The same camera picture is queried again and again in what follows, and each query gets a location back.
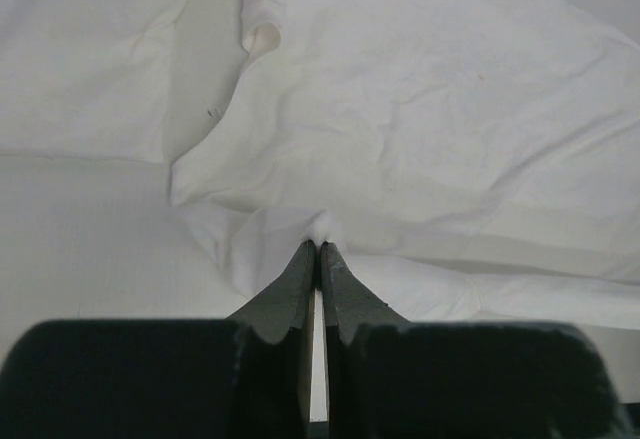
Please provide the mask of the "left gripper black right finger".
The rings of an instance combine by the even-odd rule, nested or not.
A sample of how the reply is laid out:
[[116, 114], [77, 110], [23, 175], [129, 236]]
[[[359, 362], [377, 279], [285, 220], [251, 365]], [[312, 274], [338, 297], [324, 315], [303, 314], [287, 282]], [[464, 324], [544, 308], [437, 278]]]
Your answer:
[[349, 346], [361, 325], [405, 326], [410, 321], [354, 276], [336, 244], [322, 244], [318, 271], [325, 327], [328, 436], [359, 438]]

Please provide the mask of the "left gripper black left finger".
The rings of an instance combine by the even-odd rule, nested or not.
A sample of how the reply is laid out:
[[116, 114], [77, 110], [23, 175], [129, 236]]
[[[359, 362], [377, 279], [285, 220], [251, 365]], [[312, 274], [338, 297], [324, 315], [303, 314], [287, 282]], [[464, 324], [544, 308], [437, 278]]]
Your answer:
[[242, 326], [231, 438], [306, 438], [314, 328], [314, 243], [229, 317]]

